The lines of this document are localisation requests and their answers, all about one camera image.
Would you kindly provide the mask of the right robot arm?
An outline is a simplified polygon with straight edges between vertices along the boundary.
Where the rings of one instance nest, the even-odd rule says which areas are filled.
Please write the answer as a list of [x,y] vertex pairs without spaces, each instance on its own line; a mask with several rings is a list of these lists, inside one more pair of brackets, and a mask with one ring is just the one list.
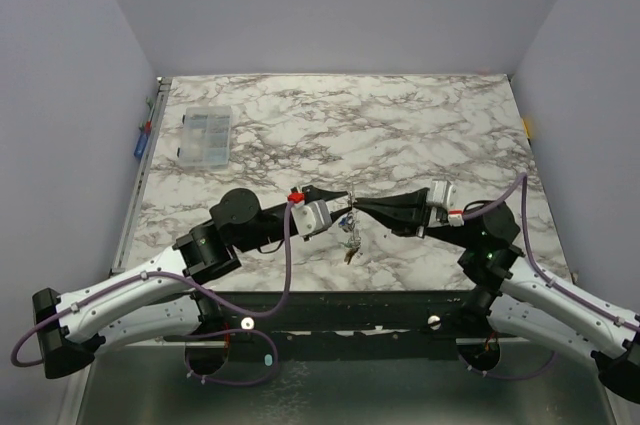
[[399,237],[430,237],[463,248],[458,260],[475,284],[459,312],[461,328],[491,329],[537,342],[594,364],[600,383],[639,400],[639,315],[600,299],[536,264],[527,237],[508,205],[497,200],[466,210],[447,192],[430,189],[384,198],[359,198],[361,211]]

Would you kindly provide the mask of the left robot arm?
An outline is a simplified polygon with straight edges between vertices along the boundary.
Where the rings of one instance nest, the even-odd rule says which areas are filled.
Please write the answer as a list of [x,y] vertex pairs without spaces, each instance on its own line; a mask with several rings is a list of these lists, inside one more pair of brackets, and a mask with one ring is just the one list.
[[[287,304],[292,282],[291,239],[328,230],[351,206],[331,210],[342,198],[312,185],[295,188],[287,200],[263,208],[246,188],[227,192],[210,210],[210,219],[147,262],[74,292],[45,288],[32,297],[33,335],[41,353],[39,365],[48,379],[69,376],[90,365],[100,351],[163,336],[206,340],[220,330],[221,316],[204,298],[242,318],[264,319]],[[239,253],[270,244],[285,251],[285,278],[280,298],[271,308],[251,310],[207,288],[207,283],[240,268]]]

